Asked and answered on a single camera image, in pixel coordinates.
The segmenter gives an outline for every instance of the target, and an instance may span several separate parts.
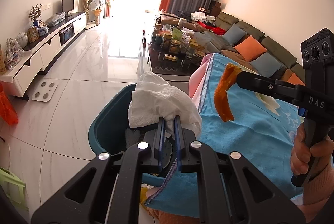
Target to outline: camera lens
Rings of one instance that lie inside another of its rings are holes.
[[[314,45],[311,50],[312,53],[312,59],[314,61],[317,61],[319,59],[319,49],[317,45]]]
[[[321,49],[322,49],[322,53],[324,54],[324,56],[329,55],[329,45],[326,41],[323,42]]]
[[[308,51],[304,52],[304,60],[305,60],[305,62],[308,62],[310,60],[310,54],[309,54]]]

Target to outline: trash bin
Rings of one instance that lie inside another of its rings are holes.
[[[131,102],[132,91],[136,84],[123,88],[107,105],[91,124],[88,131],[88,141],[96,155],[108,152],[111,155],[126,150],[125,130],[129,128],[128,109]],[[158,123],[139,129],[147,132],[158,127]],[[160,187],[165,178],[144,173],[142,182]]]

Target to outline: white ceramic pot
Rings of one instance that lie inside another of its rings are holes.
[[[27,33],[19,33],[15,39],[19,43],[21,48],[24,48],[28,44]]]

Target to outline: drawer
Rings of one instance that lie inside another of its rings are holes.
[[[51,58],[53,58],[53,54],[61,47],[61,39],[59,37],[59,33],[56,34],[50,41],[45,43],[42,48],[40,48],[40,55],[42,58],[42,63],[45,65],[48,63]]]
[[[42,66],[42,58],[38,50],[32,57],[28,59],[28,61],[14,77],[14,80],[20,84],[23,92],[27,90],[28,86],[31,84]]]
[[[74,22],[74,34],[76,34],[79,30],[86,26],[86,15],[82,16],[81,18],[77,19]]]

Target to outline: monitor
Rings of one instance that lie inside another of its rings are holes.
[[[70,17],[67,13],[74,10],[74,0],[61,0],[61,10],[66,13],[66,18]]]

